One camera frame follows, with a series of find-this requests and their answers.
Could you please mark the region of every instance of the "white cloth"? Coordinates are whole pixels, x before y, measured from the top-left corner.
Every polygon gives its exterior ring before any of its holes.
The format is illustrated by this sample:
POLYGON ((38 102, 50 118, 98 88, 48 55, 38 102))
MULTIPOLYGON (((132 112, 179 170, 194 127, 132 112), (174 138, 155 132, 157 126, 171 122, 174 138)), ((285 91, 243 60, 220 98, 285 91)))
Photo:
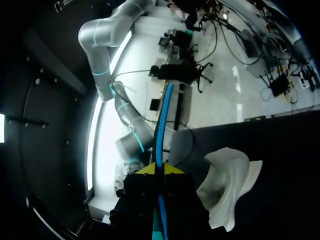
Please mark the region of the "white cloth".
POLYGON ((249 161, 243 152, 228 147, 207 154, 205 159, 211 166, 197 194, 210 212, 211 228, 224 226, 229 232, 235 226, 236 202, 255 184, 262 161, 249 161))

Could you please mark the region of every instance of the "fluorescent light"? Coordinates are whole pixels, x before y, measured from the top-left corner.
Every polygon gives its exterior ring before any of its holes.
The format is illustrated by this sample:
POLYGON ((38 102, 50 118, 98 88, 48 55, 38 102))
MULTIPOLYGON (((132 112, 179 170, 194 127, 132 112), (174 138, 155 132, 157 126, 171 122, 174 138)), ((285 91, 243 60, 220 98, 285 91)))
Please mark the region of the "fluorescent light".
POLYGON ((125 39, 123 40, 123 42, 121 43, 121 45, 119 46, 119 48, 116 50, 116 53, 111 61, 111 64, 110 64, 110 74, 112 75, 112 73, 114 72, 116 66, 117 66, 117 63, 118 63, 118 60, 122 54, 122 52, 124 51, 126 45, 128 44, 129 40, 131 39, 132 37, 132 32, 129 31, 128 34, 125 36, 125 39))
POLYGON ((93 187, 92 170, 93 170, 94 146, 95 146, 96 128, 98 124, 98 118, 99 118, 101 106, 102 106, 102 100, 100 97, 98 97, 95 104, 93 118, 92 118, 91 127, 90 127, 88 152, 87 152, 87 158, 86 158, 86 182, 87 182, 88 191, 90 191, 93 187))
POLYGON ((0 114, 0 144, 5 142, 5 115, 0 114))

